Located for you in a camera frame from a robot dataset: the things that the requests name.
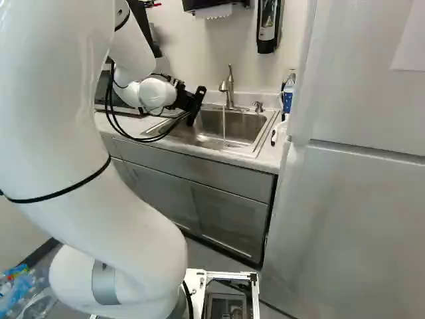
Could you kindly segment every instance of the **cabinet drawer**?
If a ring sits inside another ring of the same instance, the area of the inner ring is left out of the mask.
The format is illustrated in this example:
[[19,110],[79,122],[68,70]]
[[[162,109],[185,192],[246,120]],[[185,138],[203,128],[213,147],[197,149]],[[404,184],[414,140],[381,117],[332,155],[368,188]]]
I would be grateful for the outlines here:
[[108,153],[115,158],[120,158],[121,155],[118,152],[117,148],[115,147],[114,140],[105,135],[101,135],[101,137],[102,137],[102,140],[104,141],[106,149],[108,150]]
[[118,174],[120,175],[121,179],[124,183],[132,190],[134,191],[134,180],[131,178],[130,172],[128,171],[124,161],[118,158],[112,158],[112,163],[117,170]]
[[203,236],[259,263],[268,206],[195,183],[191,189]]
[[269,203],[273,175],[138,143],[116,140],[123,160]]
[[133,191],[139,198],[178,226],[196,235],[200,233],[190,182],[132,163],[125,165],[133,175]]

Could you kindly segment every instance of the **black cable bundle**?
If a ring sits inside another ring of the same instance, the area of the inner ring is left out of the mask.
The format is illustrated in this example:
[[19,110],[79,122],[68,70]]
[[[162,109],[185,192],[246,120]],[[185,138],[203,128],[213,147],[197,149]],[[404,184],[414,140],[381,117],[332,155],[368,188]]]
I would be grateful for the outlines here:
[[189,292],[189,289],[187,288],[187,284],[185,281],[183,281],[183,289],[185,290],[187,307],[189,308],[189,319],[193,319],[193,304],[192,304],[191,293]]
[[133,136],[129,135],[126,131],[124,131],[124,129],[120,126],[120,123],[118,123],[118,120],[116,118],[114,108],[112,106],[112,92],[114,90],[114,74],[115,74],[115,63],[112,61],[110,79],[109,79],[109,83],[108,83],[108,87],[106,89],[106,95],[105,95],[105,113],[106,113],[106,118],[108,119],[108,122],[109,124],[111,124],[112,128],[117,133],[124,136],[125,138],[129,138],[133,141],[143,142],[143,143],[152,143],[152,142],[159,141],[160,139],[167,136],[179,124],[179,122],[188,114],[188,112],[185,112],[179,116],[176,116],[175,121],[162,134],[159,134],[157,136],[152,136],[150,138],[134,138]]

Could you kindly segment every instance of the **faucet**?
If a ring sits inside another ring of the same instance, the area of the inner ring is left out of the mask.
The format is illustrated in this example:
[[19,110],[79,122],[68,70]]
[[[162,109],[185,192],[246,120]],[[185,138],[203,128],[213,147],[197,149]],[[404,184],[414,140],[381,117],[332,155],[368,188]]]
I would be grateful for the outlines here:
[[234,109],[234,79],[233,79],[233,71],[232,65],[228,65],[229,75],[226,80],[224,80],[219,86],[218,90],[220,92],[226,92],[226,108],[228,110]]
[[228,95],[230,98],[229,106],[230,108],[234,108],[234,89],[233,89],[234,79],[233,79],[233,71],[232,71],[231,64],[228,65],[227,83],[228,83]]

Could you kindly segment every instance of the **running water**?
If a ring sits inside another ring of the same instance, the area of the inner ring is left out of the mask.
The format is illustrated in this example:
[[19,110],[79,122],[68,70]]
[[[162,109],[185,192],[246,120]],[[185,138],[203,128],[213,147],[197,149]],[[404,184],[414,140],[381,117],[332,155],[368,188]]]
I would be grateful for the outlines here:
[[222,124],[223,124],[223,147],[226,147],[226,106],[223,105],[223,117],[222,117]]

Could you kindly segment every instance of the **paper sheet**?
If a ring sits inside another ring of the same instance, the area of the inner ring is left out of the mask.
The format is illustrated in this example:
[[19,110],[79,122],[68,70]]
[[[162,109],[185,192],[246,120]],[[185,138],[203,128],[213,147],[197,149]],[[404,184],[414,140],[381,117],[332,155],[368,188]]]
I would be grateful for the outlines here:
[[425,71],[425,0],[413,0],[391,69]]

